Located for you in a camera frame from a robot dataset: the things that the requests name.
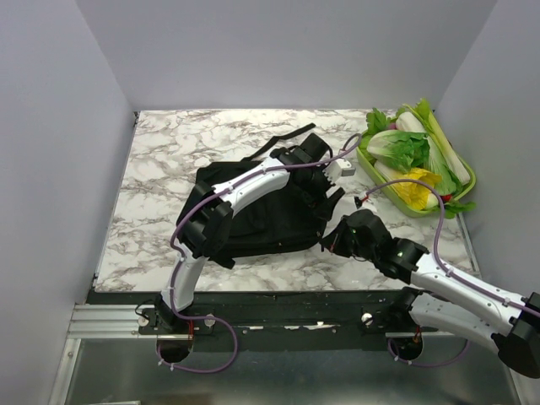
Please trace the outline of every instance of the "backpack strap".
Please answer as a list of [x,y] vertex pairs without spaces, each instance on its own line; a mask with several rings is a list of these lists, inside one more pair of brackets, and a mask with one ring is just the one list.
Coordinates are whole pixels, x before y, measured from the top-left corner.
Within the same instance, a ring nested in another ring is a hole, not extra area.
[[299,128],[299,129],[296,129],[290,133],[287,133],[285,135],[281,135],[281,136],[275,136],[275,137],[271,137],[270,140],[268,142],[266,142],[264,144],[264,146],[262,146],[262,148],[260,148],[259,150],[257,150],[254,154],[252,154],[251,156],[247,156],[245,157],[244,159],[242,159],[240,162],[246,162],[246,161],[249,161],[249,160],[253,160],[255,159],[256,157],[258,156],[261,156],[262,154],[266,153],[268,150],[270,150],[270,148],[272,146],[274,146],[276,143],[278,143],[279,141],[286,141],[286,140],[289,140],[289,139],[292,139],[292,138],[295,138],[295,137],[298,137],[299,135],[301,135],[302,133],[304,132],[308,132],[310,131],[311,129],[315,128],[315,124],[312,122],[311,124],[308,124],[306,125],[305,127],[302,127],[302,128]]

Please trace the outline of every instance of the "yellow vegetable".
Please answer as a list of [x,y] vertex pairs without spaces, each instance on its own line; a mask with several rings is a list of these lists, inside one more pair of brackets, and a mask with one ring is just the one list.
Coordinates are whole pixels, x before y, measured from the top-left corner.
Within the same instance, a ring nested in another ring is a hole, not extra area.
[[[400,173],[397,170],[382,164],[379,160],[375,162],[374,167],[381,173],[381,175],[389,180],[397,179],[414,179],[420,180],[430,186],[435,186],[442,180],[440,175],[431,173],[426,169],[420,169],[419,167],[413,167],[407,174]],[[426,187],[416,183],[397,183],[391,185],[397,195],[411,208],[425,209],[428,204],[428,197],[431,191]]]

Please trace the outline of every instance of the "lettuce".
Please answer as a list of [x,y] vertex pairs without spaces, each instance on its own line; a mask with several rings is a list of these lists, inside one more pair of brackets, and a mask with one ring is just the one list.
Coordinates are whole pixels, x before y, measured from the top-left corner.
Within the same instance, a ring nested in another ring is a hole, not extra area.
[[391,129],[374,135],[367,153],[388,167],[408,173],[412,167],[423,165],[429,158],[429,144],[425,133]]

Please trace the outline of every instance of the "black metal base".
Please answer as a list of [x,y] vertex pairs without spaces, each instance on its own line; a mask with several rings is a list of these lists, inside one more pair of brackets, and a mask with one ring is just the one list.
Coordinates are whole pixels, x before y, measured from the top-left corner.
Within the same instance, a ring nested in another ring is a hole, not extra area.
[[[361,348],[386,350],[385,333],[414,332],[407,317],[396,317],[396,303],[408,301],[409,290],[236,293],[198,292],[182,314],[212,314],[226,320],[236,331],[240,350],[306,351]],[[140,304],[159,298],[147,293],[89,294],[89,304]],[[373,316],[371,323],[362,315]],[[186,322],[155,308],[143,310],[149,319],[139,333],[145,335],[187,334]],[[230,332],[216,322],[195,322],[194,351],[230,351]]]

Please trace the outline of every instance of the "wire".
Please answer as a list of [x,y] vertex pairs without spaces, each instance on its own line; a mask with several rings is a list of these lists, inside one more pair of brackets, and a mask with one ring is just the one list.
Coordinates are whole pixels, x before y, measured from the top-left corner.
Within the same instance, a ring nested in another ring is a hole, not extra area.
[[416,333],[413,336],[413,342],[420,343],[422,341],[422,329],[420,326],[416,326]]
[[149,299],[149,300],[145,300],[143,302],[141,302],[139,305],[137,305],[135,307],[135,313],[139,316],[142,316],[144,319],[146,319],[147,321],[150,321],[150,318],[147,316],[147,315],[144,315],[143,312],[139,312],[137,311],[141,306],[145,305],[145,304],[150,304],[150,303],[153,303],[154,302],[154,299]]
[[[393,351],[392,345],[396,348],[396,352]],[[457,361],[461,360],[465,356],[467,351],[469,350],[470,346],[471,346],[471,343],[467,340],[466,343],[465,343],[465,346],[463,346],[462,351],[459,352],[456,357],[454,357],[454,358],[452,358],[450,360],[447,360],[447,361],[443,361],[443,362],[440,362],[440,363],[433,363],[433,364],[414,363],[413,361],[402,359],[401,357],[399,357],[399,348],[397,347],[397,344],[396,344],[396,342],[394,342],[393,339],[388,339],[387,348],[388,348],[388,353],[390,353],[390,355],[394,358],[395,361],[399,361],[400,363],[404,363],[405,365],[411,365],[412,367],[420,367],[420,368],[424,368],[424,369],[434,369],[434,368],[437,368],[437,367],[444,367],[446,365],[452,365],[452,364],[456,363]]]
[[[356,139],[356,142],[353,144],[353,146],[348,148],[348,145],[354,139]],[[235,330],[233,329],[233,327],[227,321],[225,321],[224,319],[218,318],[216,316],[184,316],[176,309],[176,305],[175,305],[175,281],[176,281],[176,277],[177,277],[179,271],[181,270],[182,263],[184,262],[183,259],[186,258],[186,253],[182,250],[182,248],[180,246],[176,245],[176,239],[181,234],[181,230],[183,229],[183,227],[187,223],[187,221],[199,209],[204,207],[206,204],[210,203],[211,201],[215,200],[216,198],[220,198],[221,196],[223,196],[224,194],[226,194],[228,192],[232,192],[232,190],[234,190],[237,186],[239,186],[240,184],[252,179],[253,177],[259,176],[261,174],[265,174],[265,173],[267,173],[269,171],[297,170],[297,169],[306,169],[306,168],[310,168],[310,167],[317,167],[317,166],[320,166],[320,165],[326,165],[328,163],[333,162],[334,160],[341,159],[343,156],[353,152],[360,145],[361,139],[362,139],[362,134],[355,133],[353,136],[351,136],[351,137],[349,137],[349,139],[347,139],[347,142],[345,142],[345,144],[343,145],[343,149],[341,149],[342,152],[340,152],[336,156],[331,157],[330,159],[325,159],[325,160],[321,160],[319,162],[313,162],[313,163],[304,163],[304,164],[299,164],[299,165],[273,166],[273,167],[267,167],[264,170],[254,171],[253,173],[239,179],[231,187],[226,188],[221,192],[216,192],[213,195],[204,198],[201,202],[196,204],[195,207],[193,207],[186,214],[186,216],[184,218],[181,219],[180,223],[176,226],[175,231],[172,233],[172,236],[170,237],[170,247],[172,249],[174,249],[175,251],[180,252],[180,254],[181,254],[181,259],[177,261],[177,263],[176,263],[176,265],[175,265],[175,267],[174,267],[174,269],[172,271],[172,274],[170,276],[170,284],[169,284],[170,308],[171,308],[172,312],[177,317],[179,317],[180,319],[183,319],[185,321],[213,320],[213,321],[216,321],[218,323],[221,323],[222,325],[224,325],[229,330],[230,334],[232,335],[234,348],[233,348],[233,353],[231,354],[229,360],[227,360],[223,365],[220,365],[219,367],[216,367],[214,369],[200,370],[200,369],[193,369],[193,368],[190,368],[190,367],[185,367],[183,365],[178,365],[178,364],[166,362],[163,359],[163,357],[161,356],[161,347],[158,345],[158,347],[156,348],[156,352],[157,352],[157,355],[159,357],[159,362],[160,363],[163,363],[163,364],[166,364],[166,365],[170,366],[171,369],[184,370],[184,371],[189,371],[189,372],[197,373],[197,374],[212,374],[212,373],[217,373],[217,372],[219,372],[221,370],[225,370],[227,367],[229,367],[233,363],[233,361],[235,361],[236,355],[238,354],[238,337],[236,336],[236,333],[235,333]]]
[[492,293],[491,291],[489,291],[489,290],[487,290],[487,289],[485,289],[485,288],[483,288],[483,287],[481,287],[479,285],[476,285],[475,283],[470,282],[466,278],[463,278],[460,275],[455,274],[454,272],[452,272],[443,263],[443,261],[440,259],[440,256],[439,256],[439,238],[440,238],[440,232],[442,231],[442,224],[443,224],[443,222],[445,220],[445,203],[443,202],[442,198],[440,197],[440,194],[432,186],[430,186],[429,184],[424,183],[423,181],[420,181],[420,180],[397,179],[397,180],[388,181],[387,183],[383,183],[383,184],[380,184],[379,186],[376,186],[376,187],[373,187],[373,188],[369,189],[365,193],[365,198],[367,199],[367,197],[369,197],[370,194],[380,190],[383,187],[390,186],[390,185],[396,184],[396,183],[407,183],[407,182],[416,183],[416,184],[419,184],[420,186],[424,186],[424,187],[428,188],[437,197],[437,201],[439,202],[440,216],[439,216],[439,223],[437,224],[437,228],[435,230],[435,237],[434,237],[434,240],[433,240],[433,257],[435,258],[435,261],[440,266],[442,271],[445,272],[447,276],[450,276],[450,277],[454,278],[455,280],[459,281],[460,283],[466,285],[468,288],[473,289],[473,290],[479,292],[480,294],[484,294],[484,295],[488,296],[489,298],[491,298],[493,300],[497,300],[497,301],[499,301],[499,302],[501,302],[501,303],[503,303],[505,305],[511,306],[512,308],[516,308],[518,310],[525,311],[525,312],[527,312],[527,313],[529,313],[531,315],[534,315],[537,318],[540,318],[540,312],[538,312],[536,310],[532,310],[531,308],[527,308],[526,306],[524,306],[522,304],[519,304],[517,302],[514,302],[512,300],[508,300],[505,297],[501,297],[500,295],[498,295],[496,293]]
[[189,338],[190,340],[195,339],[195,326],[193,325],[193,321],[189,321]]

